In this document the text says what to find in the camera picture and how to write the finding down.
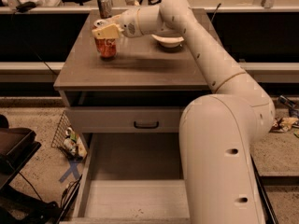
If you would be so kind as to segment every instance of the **drawer handle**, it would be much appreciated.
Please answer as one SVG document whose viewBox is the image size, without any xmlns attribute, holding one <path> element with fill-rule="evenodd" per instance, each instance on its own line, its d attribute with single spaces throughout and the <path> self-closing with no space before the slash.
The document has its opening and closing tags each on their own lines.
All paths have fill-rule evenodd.
<svg viewBox="0 0 299 224">
<path fill-rule="evenodd" d="M 157 129 L 159 127 L 159 121 L 154 123 L 137 123 L 134 121 L 134 127 L 136 129 Z"/>
</svg>

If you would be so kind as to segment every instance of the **concrete floor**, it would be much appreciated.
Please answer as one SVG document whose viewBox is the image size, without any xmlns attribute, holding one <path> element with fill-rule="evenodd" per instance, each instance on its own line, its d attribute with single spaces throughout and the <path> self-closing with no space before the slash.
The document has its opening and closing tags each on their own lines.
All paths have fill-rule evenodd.
<svg viewBox="0 0 299 224">
<path fill-rule="evenodd" d="M 36 141 L 42 144 L 34 157 L 21 170 L 33 184 L 45 202 L 60 203 L 66 185 L 74 181 L 68 175 L 60 181 L 69 169 L 65 156 L 52 146 L 52 141 L 64 112 L 60 98 L 0 98 L 0 113 L 5 115 L 10 127 L 27 127 L 36 132 Z M 278 104 L 278 117 L 288 117 L 284 106 Z M 270 133 L 261 141 L 251 145 L 260 175 L 299 175 L 299 139 L 292 128 L 286 133 Z M 78 166 L 81 173 L 83 164 Z M 11 183 L 15 189 L 36 196 L 28 184 L 18 175 Z M 280 224 L 297 224 L 299 219 L 299 186 L 266 187 Z"/>
</svg>

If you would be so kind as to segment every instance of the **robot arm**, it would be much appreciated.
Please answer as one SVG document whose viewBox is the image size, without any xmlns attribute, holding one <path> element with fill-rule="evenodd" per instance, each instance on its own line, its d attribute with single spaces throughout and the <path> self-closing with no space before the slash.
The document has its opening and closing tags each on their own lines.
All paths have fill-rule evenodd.
<svg viewBox="0 0 299 224">
<path fill-rule="evenodd" d="M 117 20 L 128 37 L 178 32 L 214 93 L 192 101 L 179 126 L 192 223 L 265 223 L 249 145 L 273 124 L 271 98 L 198 23 L 187 0 L 130 9 Z M 94 35 L 117 38 L 104 30 Z"/>
</svg>

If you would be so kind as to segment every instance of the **drawer front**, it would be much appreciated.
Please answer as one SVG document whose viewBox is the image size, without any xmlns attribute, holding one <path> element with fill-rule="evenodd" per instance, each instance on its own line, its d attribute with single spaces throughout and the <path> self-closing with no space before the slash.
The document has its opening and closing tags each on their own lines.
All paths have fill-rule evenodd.
<svg viewBox="0 0 299 224">
<path fill-rule="evenodd" d="M 80 133 L 177 133 L 176 107 L 70 107 L 65 110 Z"/>
</svg>

